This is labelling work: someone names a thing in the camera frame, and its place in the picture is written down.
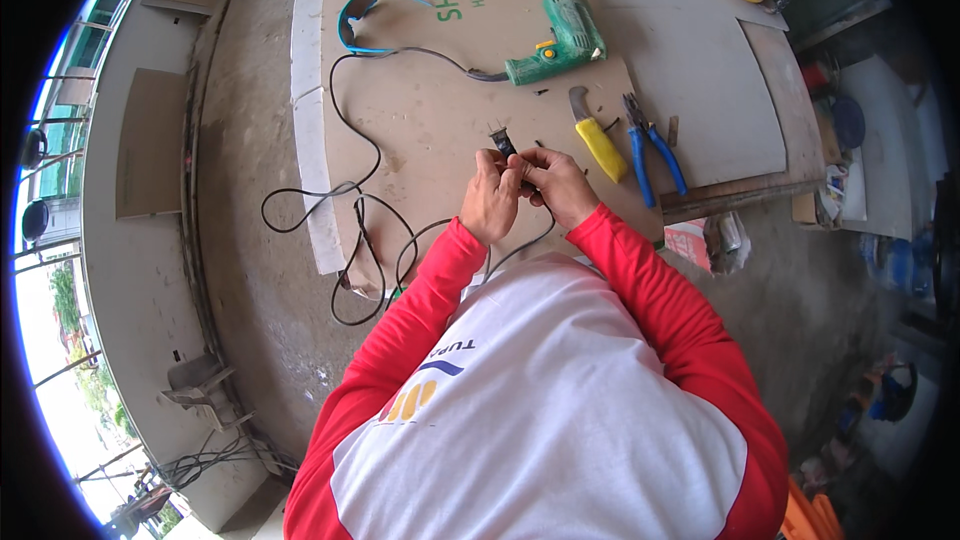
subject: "orange object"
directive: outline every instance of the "orange object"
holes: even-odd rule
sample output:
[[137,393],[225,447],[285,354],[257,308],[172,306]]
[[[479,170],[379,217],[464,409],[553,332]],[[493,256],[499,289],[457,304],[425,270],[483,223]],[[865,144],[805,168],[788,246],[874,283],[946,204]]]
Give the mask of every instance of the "orange object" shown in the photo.
[[793,477],[788,476],[788,481],[790,494],[780,525],[786,540],[843,540],[843,529],[827,495],[818,494],[811,502]]

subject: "person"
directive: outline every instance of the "person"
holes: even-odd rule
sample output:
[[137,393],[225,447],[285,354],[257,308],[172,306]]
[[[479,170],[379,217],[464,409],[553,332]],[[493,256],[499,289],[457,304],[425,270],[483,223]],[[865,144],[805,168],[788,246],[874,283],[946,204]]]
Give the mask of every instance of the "person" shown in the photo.
[[[476,160],[459,217],[324,402],[285,537],[773,538],[786,442],[707,299],[570,156]],[[547,254],[461,302],[520,195],[599,274]]]

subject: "black electrical cord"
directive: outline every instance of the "black electrical cord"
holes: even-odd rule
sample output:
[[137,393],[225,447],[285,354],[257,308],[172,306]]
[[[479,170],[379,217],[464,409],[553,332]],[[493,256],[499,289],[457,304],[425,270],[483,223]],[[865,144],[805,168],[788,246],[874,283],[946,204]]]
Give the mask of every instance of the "black electrical cord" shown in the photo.
[[[354,134],[356,134],[360,138],[364,139],[368,144],[370,144],[375,150],[376,161],[374,162],[373,167],[371,167],[370,170],[366,174],[364,174],[359,181],[341,182],[337,186],[334,186],[332,189],[330,189],[330,191],[313,192],[310,190],[303,189],[301,187],[280,187],[268,193],[264,197],[263,202],[260,203],[260,218],[263,220],[264,224],[266,224],[266,226],[269,227],[270,230],[278,234],[289,234],[291,232],[296,231],[298,228],[300,228],[304,224],[304,222],[307,221],[307,218],[309,218],[313,214],[313,212],[316,211],[320,207],[320,205],[322,205],[328,198],[342,197],[343,195],[346,195],[353,191],[356,191],[358,193],[356,199],[353,201],[353,211],[354,211],[354,214],[356,215],[357,226],[360,228],[360,231],[357,234],[356,244],[353,246],[353,250],[350,252],[349,258],[346,260],[346,265],[343,267],[343,270],[340,272],[340,275],[337,276],[337,282],[334,285],[333,291],[330,294],[330,315],[338,323],[341,323],[342,325],[345,325],[345,326],[357,326],[357,325],[366,323],[367,321],[370,321],[371,319],[375,318],[378,315],[378,313],[380,312],[380,308],[384,306],[384,303],[386,303],[385,309],[389,309],[390,305],[393,303],[393,300],[394,300],[393,294],[390,294],[389,300],[386,296],[387,280],[383,272],[383,266],[380,264],[380,260],[377,257],[377,252],[374,250],[374,245],[370,240],[370,235],[368,234],[367,227],[364,224],[364,220],[366,217],[365,201],[367,199],[372,200],[386,207],[400,221],[400,223],[403,224],[403,227],[406,228],[407,233],[410,234],[410,239],[407,241],[406,244],[403,245],[403,248],[400,250],[400,253],[396,258],[396,267],[393,271],[394,281],[396,282],[396,291],[395,291],[396,294],[402,294],[402,280],[403,278],[407,277],[407,275],[409,275],[411,270],[413,270],[414,264],[417,262],[417,258],[420,256],[420,246],[418,246],[417,244],[417,239],[422,234],[425,234],[427,231],[439,225],[443,225],[444,223],[450,223],[452,221],[452,219],[442,219],[440,221],[435,221],[429,224],[428,226],[424,227],[420,231],[414,233],[413,229],[407,223],[406,219],[404,219],[403,216],[399,212],[397,212],[396,209],[391,207],[382,199],[372,194],[367,194],[363,191],[360,185],[366,182],[367,180],[369,180],[371,177],[374,176],[374,174],[377,173],[377,170],[380,167],[380,162],[383,159],[383,153],[380,150],[380,146],[372,138],[370,138],[369,136],[364,134],[362,131],[357,129],[352,123],[350,123],[347,120],[343,112],[341,112],[340,110],[340,105],[337,104],[337,95],[333,89],[333,78],[334,78],[334,73],[337,70],[337,66],[339,66],[341,63],[343,63],[347,59],[370,59],[370,60],[383,59],[395,54],[406,53],[406,52],[429,54],[429,55],[438,57],[446,61],[453,67],[457,68],[465,76],[478,81],[501,82],[501,81],[507,81],[509,79],[505,72],[485,73],[478,69],[467,69],[461,66],[459,63],[457,63],[453,59],[451,59],[446,54],[442,54],[440,52],[437,52],[436,50],[430,50],[429,48],[421,48],[418,46],[402,46],[401,48],[396,48],[394,50],[391,50],[390,52],[383,52],[383,53],[377,53],[377,54],[356,54],[356,53],[344,54],[338,57],[337,60],[333,62],[333,65],[330,66],[330,78],[327,84],[327,88],[330,91],[330,102],[333,104],[333,110],[337,114],[337,118],[346,127],[348,127]],[[266,207],[267,207],[267,202],[271,198],[276,197],[277,195],[286,194],[286,193],[302,195],[304,197],[315,197],[315,198],[318,198],[318,201],[314,203],[312,207],[306,210],[306,213],[303,215],[303,217],[301,217],[298,222],[294,223],[293,226],[288,228],[282,228],[274,225],[267,219]],[[506,256],[501,258],[493,268],[491,268],[492,253],[490,249],[487,249],[486,270],[484,272],[483,282],[486,284],[487,280],[490,279],[490,276],[493,275],[494,272],[496,272],[500,268],[500,266],[502,266],[508,259],[510,259],[514,255],[522,251],[524,248],[534,245],[534,243],[538,242],[544,236],[549,234],[550,231],[553,230],[554,224],[556,223],[556,219],[553,218],[553,212],[550,212],[550,219],[551,219],[550,227],[548,227],[546,231],[544,231],[542,234],[538,235],[534,239],[528,242],[525,242],[521,246],[517,246],[516,248],[511,250],[510,253],[508,253]],[[380,276],[380,292],[379,292],[380,298],[377,301],[375,308],[370,313],[368,313],[367,315],[357,320],[348,321],[343,319],[342,317],[340,317],[340,315],[337,314],[336,298],[337,298],[337,293],[340,291],[340,289],[343,286],[344,280],[347,278],[347,274],[348,274],[348,271],[350,270],[351,265],[354,263],[357,255],[359,254],[360,246],[363,246],[363,245],[366,245],[366,250],[369,251],[370,256],[373,258],[373,263],[376,265],[377,272],[379,273],[379,276]],[[406,251],[410,248],[410,246],[414,247],[414,257],[410,261],[410,264],[407,266],[403,275],[401,275],[400,273],[401,259],[403,258],[403,255],[406,254]]]

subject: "blue pliers handle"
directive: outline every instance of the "blue pliers handle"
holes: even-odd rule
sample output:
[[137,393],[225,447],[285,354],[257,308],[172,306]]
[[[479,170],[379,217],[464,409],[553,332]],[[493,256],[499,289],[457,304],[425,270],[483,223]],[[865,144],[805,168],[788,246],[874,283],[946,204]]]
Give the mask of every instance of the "blue pliers handle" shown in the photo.
[[640,183],[643,202],[650,209],[657,206],[657,197],[654,195],[654,188],[650,185],[650,178],[647,176],[646,158],[643,154],[646,144],[644,140],[650,141],[663,156],[663,160],[666,161],[670,174],[673,176],[674,184],[677,186],[677,194],[681,197],[685,195],[687,193],[687,180],[684,179],[684,173],[680,170],[677,157],[673,155],[670,146],[657,131],[657,126],[653,123],[647,123],[637,104],[637,99],[632,93],[623,95],[623,107],[627,112],[627,120],[630,123],[628,132],[633,149],[633,169],[636,172],[636,181]]

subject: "sunglasses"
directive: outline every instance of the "sunglasses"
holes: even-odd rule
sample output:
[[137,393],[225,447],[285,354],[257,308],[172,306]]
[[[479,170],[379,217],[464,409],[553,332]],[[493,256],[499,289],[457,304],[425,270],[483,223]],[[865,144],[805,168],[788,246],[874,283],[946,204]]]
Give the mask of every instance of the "sunglasses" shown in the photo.
[[[417,3],[423,3],[426,6],[433,6],[426,0],[411,0]],[[364,48],[356,45],[356,36],[354,28],[351,26],[351,20],[357,21],[367,14],[377,4],[377,0],[348,0],[346,5],[340,11],[340,20],[337,28],[340,34],[340,42],[351,53],[390,53],[392,48]]]

